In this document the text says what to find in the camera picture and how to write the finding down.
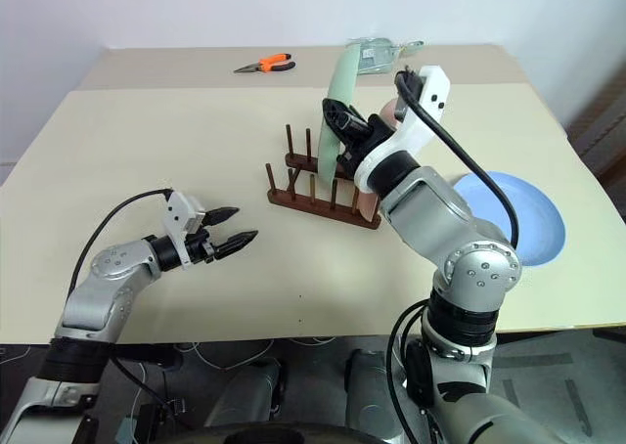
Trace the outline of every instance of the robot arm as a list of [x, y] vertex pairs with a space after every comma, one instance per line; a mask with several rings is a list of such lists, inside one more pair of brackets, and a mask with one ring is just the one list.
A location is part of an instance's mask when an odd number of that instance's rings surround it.
[[67, 299], [44, 364], [28, 380], [0, 444], [92, 442], [97, 423], [84, 412], [95, 405], [102, 373], [136, 296], [162, 272], [224, 258], [257, 234], [243, 232], [214, 244], [204, 226], [228, 219], [236, 208], [206, 212], [177, 192], [167, 203], [167, 236], [114, 245], [96, 255], [89, 275]]
[[[438, 90], [449, 84], [442, 73], [440, 67], [423, 67], [419, 75], [404, 73], [416, 102], [426, 102], [424, 91], [433, 90], [432, 81]], [[345, 146], [337, 161], [360, 190], [379, 195], [380, 212], [405, 244], [435, 265], [422, 335], [407, 346], [405, 362], [407, 392], [432, 416], [434, 433], [450, 444], [562, 442], [506, 400], [487, 393], [498, 312], [521, 275], [512, 245], [498, 227], [473, 217], [433, 168], [413, 159], [411, 153], [419, 147], [415, 143], [427, 137], [394, 140], [395, 130], [379, 116], [365, 122], [330, 99], [323, 110]], [[435, 120], [440, 116], [430, 114]], [[396, 110], [396, 117], [417, 132], [425, 128], [410, 108]], [[399, 130], [406, 128], [403, 123]], [[398, 142], [413, 144], [402, 149]]]

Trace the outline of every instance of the floor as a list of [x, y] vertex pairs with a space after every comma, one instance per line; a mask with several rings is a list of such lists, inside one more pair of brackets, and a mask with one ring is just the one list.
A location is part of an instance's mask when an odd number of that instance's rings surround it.
[[[204, 343], [211, 361], [233, 364], [264, 349], [267, 341]], [[283, 421], [343, 423], [343, 367], [354, 348], [384, 349], [381, 336], [341, 337], [322, 346], [276, 340], [269, 355], [289, 364]], [[6, 346], [0, 361], [19, 355], [24, 346]], [[32, 348], [18, 361], [0, 366], [0, 425], [4, 426], [29, 376], [36, 374], [45, 350]], [[169, 395], [184, 397], [185, 420], [201, 424], [228, 380], [193, 353], [178, 372], [168, 373]], [[138, 365], [129, 368], [141, 376]], [[160, 370], [148, 366], [148, 384], [162, 391]], [[137, 388], [112, 367], [93, 415], [101, 421], [98, 443], [112, 443], [120, 421], [130, 412]], [[626, 434], [626, 344], [596, 338], [589, 331], [548, 334], [498, 346], [491, 391], [507, 397], [528, 415], [569, 443], [618, 443]], [[403, 401], [408, 414], [412, 404]]]

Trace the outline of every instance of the table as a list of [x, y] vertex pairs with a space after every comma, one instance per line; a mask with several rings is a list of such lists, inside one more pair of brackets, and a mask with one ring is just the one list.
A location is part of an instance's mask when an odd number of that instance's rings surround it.
[[[281, 51], [293, 54], [296, 69], [231, 73]], [[207, 208], [242, 209], [214, 228], [216, 240], [252, 228], [259, 235], [237, 255], [163, 274], [138, 297], [121, 342], [389, 333], [401, 310], [428, 296], [433, 266], [385, 222], [371, 231], [266, 199], [265, 162], [277, 184], [287, 184], [285, 123], [297, 152], [304, 153], [305, 127], [316, 149], [321, 100], [340, 51], [107, 52], [0, 190], [0, 342], [46, 342], [96, 225], [125, 198], [166, 186]], [[516, 62], [489, 45], [426, 47], [407, 62], [444, 67], [452, 81], [444, 126], [485, 169], [539, 187], [565, 222], [562, 253], [524, 270], [505, 300], [499, 331], [625, 323], [616, 268], [626, 255], [626, 228]], [[394, 96], [391, 74], [362, 76], [355, 105], [375, 112]], [[418, 161], [450, 179], [467, 173], [437, 141]], [[304, 187], [306, 179], [298, 182]], [[320, 187], [327, 198], [329, 189]], [[340, 192], [341, 199], [349, 195]], [[90, 257], [111, 244], [162, 235], [163, 210], [158, 198], [128, 207]]]

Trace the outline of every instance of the orange pliers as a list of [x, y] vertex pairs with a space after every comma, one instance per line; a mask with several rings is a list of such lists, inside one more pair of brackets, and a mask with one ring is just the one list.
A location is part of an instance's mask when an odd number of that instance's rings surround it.
[[289, 70], [295, 67], [295, 63], [293, 61], [289, 61], [288, 63], [281, 65], [276, 65], [276, 63], [280, 63], [290, 59], [291, 55], [289, 53], [281, 53], [280, 55], [263, 58], [259, 60], [258, 63], [253, 63], [251, 65], [235, 69], [234, 72], [257, 72], [258, 70], [262, 70], [263, 72], [270, 72], [272, 70]]

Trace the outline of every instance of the blue plate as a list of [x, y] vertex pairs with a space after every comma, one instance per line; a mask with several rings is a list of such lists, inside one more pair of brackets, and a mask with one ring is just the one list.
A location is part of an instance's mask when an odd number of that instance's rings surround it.
[[[565, 244], [565, 225], [557, 207], [537, 187], [513, 175], [487, 172], [511, 201], [519, 221], [517, 256], [523, 265], [536, 266], [553, 260]], [[468, 202], [475, 217], [498, 226], [511, 238], [511, 223], [502, 204], [474, 174], [454, 186]]]

